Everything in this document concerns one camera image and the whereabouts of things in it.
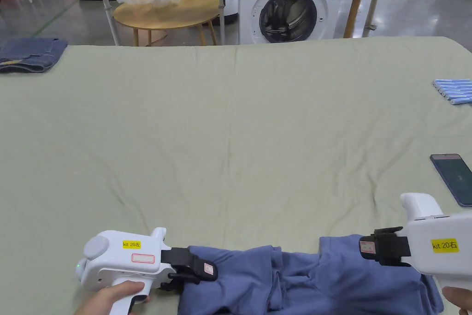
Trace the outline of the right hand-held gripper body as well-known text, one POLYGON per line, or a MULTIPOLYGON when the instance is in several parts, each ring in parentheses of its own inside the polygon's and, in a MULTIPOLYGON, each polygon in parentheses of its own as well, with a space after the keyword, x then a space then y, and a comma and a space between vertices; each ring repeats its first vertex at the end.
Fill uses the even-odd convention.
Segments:
POLYGON ((401 228, 375 231, 377 261, 385 266, 409 265, 434 276, 441 287, 472 286, 472 213, 444 214, 424 193, 403 193, 407 214, 401 228))

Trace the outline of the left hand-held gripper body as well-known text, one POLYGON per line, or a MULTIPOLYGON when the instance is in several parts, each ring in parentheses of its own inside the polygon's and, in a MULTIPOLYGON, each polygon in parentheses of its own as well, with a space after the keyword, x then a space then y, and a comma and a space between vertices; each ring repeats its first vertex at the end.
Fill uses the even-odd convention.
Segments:
POLYGON ((84 246, 77 264, 82 287, 98 291, 125 281, 142 282, 142 290, 113 303, 112 315, 128 315, 152 289, 171 283, 179 272, 193 266, 193 255, 185 248, 165 244, 166 229, 155 228, 150 235, 116 230, 100 232, 84 246))

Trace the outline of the person's left hand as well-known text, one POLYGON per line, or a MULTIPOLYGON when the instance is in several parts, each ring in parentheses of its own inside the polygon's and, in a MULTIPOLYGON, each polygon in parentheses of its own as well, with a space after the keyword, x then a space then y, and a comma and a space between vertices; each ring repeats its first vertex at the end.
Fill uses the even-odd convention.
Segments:
POLYGON ((127 280, 120 284, 98 291, 84 302, 75 315, 109 315, 113 305, 127 296, 134 295, 144 288, 143 282, 127 280))

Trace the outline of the person's right hand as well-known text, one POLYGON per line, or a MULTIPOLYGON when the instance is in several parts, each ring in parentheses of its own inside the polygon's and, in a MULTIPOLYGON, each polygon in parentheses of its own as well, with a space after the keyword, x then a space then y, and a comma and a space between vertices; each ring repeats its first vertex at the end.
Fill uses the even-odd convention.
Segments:
POLYGON ((472 291, 456 287, 444 287, 442 295, 450 303, 459 308, 460 315, 472 314, 472 291))

